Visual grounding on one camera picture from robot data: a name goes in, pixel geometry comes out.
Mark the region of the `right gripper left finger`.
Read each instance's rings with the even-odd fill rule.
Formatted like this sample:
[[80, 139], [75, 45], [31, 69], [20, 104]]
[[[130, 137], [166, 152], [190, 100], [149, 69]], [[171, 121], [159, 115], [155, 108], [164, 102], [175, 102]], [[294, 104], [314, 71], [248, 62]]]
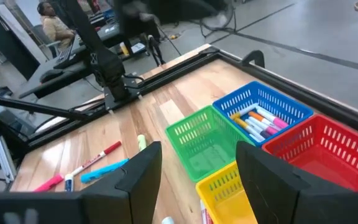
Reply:
[[151, 224], [161, 173], [162, 145], [154, 141], [83, 189], [81, 224]]

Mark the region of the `cyan highlighter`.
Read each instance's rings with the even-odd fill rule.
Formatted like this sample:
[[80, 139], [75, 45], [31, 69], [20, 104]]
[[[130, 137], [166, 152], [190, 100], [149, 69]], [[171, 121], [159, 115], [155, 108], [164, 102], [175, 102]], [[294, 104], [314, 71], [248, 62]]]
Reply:
[[123, 166], [127, 161], [129, 161], [129, 159], [123, 159], [119, 162], [116, 162], [116, 163], [113, 163], [111, 165], [108, 165], [108, 166], [105, 166], [103, 168], [100, 168], [98, 170], [94, 170], [92, 172], [89, 172], [89, 173], [86, 173], [86, 174], [83, 174], [81, 177], [80, 177], [80, 180], [83, 184], [87, 184], [91, 181], [94, 181], [96, 179], [100, 179], [102, 178], [102, 176], [120, 168], [121, 166]]

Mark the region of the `yellow-green Sharpie highlighter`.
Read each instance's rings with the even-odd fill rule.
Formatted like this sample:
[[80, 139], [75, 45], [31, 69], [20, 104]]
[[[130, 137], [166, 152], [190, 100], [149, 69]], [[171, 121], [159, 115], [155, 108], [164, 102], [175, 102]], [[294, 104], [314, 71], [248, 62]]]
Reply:
[[145, 136], [143, 134], [138, 135], [137, 141], [138, 141], [139, 151], [143, 151], [147, 147], [147, 141]]

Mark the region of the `red Expo marker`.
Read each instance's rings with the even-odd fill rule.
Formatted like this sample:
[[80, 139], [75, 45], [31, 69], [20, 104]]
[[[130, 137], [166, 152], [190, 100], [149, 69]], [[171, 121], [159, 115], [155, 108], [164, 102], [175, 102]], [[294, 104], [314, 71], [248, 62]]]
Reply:
[[114, 143], [113, 145], [111, 145], [107, 149], [105, 149], [104, 151], [100, 152], [96, 157], [87, 160], [82, 166], [79, 166], [74, 171], [72, 171], [70, 174], [72, 176], [76, 176], [80, 172], [87, 169], [89, 166], [93, 165], [95, 162], [98, 162], [100, 159], [104, 158], [105, 156], [107, 156], [108, 154], [110, 154], [111, 152], [116, 150], [121, 145], [122, 145], [122, 143], [120, 141]]

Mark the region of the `yellow-capped SKK marker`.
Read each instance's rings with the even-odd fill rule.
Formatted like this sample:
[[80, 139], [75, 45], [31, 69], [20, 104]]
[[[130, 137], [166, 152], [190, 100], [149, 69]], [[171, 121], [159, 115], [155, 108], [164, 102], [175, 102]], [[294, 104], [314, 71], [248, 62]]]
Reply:
[[241, 120], [240, 118], [235, 118], [234, 122], [237, 123], [243, 129], [245, 129], [250, 135], [253, 135], [254, 139], [257, 142], [262, 142], [265, 140], [265, 138], [262, 135], [260, 135], [255, 129], [253, 129], [249, 124], [247, 124], [245, 121]]

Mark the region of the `small pink-capped marker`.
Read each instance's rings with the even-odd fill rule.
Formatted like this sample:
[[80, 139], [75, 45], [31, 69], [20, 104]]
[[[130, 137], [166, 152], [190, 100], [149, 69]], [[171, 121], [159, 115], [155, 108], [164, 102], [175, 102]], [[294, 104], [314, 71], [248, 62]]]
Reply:
[[272, 122], [275, 126], [277, 126], [280, 129], [284, 129], [288, 127], [288, 123], [286, 123], [284, 120], [280, 119], [279, 117], [269, 113], [265, 109], [256, 106], [256, 110], [259, 114], [261, 114], [263, 117], [265, 117], [267, 120]]

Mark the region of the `small orange-capped marker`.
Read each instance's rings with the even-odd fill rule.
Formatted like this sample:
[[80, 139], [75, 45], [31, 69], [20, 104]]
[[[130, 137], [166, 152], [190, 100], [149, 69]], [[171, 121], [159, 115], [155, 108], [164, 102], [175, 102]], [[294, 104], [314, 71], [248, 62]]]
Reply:
[[251, 117], [253, 117], [253, 118], [257, 119], [258, 121], [260, 121], [261, 123], [264, 123], [264, 124], [266, 124], [266, 125], [268, 125], [268, 126], [274, 128], [274, 129], [276, 129], [277, 131], [280, 131], [280, 128], [276, 127], [271, 121], [267, 120], [267, 119], [264, 118], [262, 115], [260, 115], [260, 114], [258, 114], [258, 113], [255, 113], [255, 112], [253, 112], [253, 111], [248, 112], [248, 114], [249, 114]]

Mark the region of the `small yellow-capped marker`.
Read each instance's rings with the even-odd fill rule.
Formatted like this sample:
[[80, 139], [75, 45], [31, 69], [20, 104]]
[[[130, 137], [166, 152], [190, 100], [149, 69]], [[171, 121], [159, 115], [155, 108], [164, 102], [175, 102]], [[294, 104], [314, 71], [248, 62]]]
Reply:
[[235, 112], [234, 114], [230, 115], [230, 118], [232, 120], [235, 120], [237, 118], [241, 118], [242, 116], [244, 116], [245, 114], [247, 114], [248, 112], [254, 110], [259, 104], [258, 103], [254, 103], [244, 109], [239, 110], [238, 112]]

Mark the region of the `green plastic basket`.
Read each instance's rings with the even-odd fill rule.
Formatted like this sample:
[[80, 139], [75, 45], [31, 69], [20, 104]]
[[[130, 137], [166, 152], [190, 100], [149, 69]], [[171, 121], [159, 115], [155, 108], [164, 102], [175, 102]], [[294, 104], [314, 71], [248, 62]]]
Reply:
[[238, 141], [253, 143], [213, 106], [194, 112], [165, 132], [193, 182], [231, 163]]

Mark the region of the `red plastic basket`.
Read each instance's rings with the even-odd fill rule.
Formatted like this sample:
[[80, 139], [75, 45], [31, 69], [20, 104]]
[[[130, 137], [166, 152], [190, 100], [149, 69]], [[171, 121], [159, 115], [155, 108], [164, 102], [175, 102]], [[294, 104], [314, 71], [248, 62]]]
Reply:
[[289, 164], [358, 191], [358, 132], [314, 115], [270, 140], [262, 149]]

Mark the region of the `pink highlighter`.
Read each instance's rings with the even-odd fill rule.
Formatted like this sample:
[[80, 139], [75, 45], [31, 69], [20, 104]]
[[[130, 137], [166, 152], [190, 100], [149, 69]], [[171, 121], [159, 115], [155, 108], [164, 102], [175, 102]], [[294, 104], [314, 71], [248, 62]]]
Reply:
[[34, 190], [34, 192], [46, 192], [46, 191], [54, 188], [57, 184], [59, 184], [63, 180], [64, 180], [64, 178], [62, 177], [62, 175], [57, 174], [57, 175], [53, 176], [51, 179], [49, 179], [48, 181], [44, 182], [41, 186], [37, 187]]

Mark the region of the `blue plastic basket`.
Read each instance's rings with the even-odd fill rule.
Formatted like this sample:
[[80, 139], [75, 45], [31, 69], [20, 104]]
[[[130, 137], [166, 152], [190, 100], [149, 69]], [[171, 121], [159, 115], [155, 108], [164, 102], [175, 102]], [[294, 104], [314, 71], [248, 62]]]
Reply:
[[[250, 133], [236, 124], [231, 115], [257, 103], [261, 108], [288, 124], [286, 128], [271, 135], [264, 141], [256, 141]], [[313, 115], [313, 110], [280, 92], [257, 81], [250, 82], [232, 93], [213, 102], [213, 106], [257, 147], [288, 131]]]

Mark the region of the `black frame clamp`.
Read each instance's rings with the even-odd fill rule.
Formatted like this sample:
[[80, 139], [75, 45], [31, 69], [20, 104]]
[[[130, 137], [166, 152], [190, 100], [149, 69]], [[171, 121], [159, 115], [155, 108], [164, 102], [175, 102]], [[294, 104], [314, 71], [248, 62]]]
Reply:
[[249, 54], [247, 54], [240, 62], [242, 66], [247, 66], [251, 62], [254, 62], [256, 66], [265, 67], [265, 59], [264, 54], [260, 50], [253, 50]]

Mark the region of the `white aluminium bracket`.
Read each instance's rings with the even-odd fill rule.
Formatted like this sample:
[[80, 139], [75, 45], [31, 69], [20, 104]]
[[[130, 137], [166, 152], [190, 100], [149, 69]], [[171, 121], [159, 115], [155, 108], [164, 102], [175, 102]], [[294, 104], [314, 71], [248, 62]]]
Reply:
[[11, 153], [9, 152], [9, 148], [4, 140], [4, 138], [0, 135], [0, 166], [4, 173], [4, 178], [7, 184], [14, 182], [17, 171], [16, 166], [12, 160]]

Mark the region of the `black frame bar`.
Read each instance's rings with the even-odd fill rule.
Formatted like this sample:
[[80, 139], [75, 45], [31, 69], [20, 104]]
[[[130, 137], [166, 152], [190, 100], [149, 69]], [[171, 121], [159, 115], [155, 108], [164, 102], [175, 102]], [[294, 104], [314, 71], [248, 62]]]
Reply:
[[1, 96], [0, 96], [0, 106], [14, 108], [18, 110], [24, 110], [28, 112], [49, 114], [52, 116], [57, 116], [67, 119], [83, 120], [83, 121], [90, 119], [90, 116], [88, 116], [87, 114], [80, 113], [75, 110], [64, 110], [60, 108], [54, 108], [51, 106], [38, 105], [36, 103], [12, 100]]

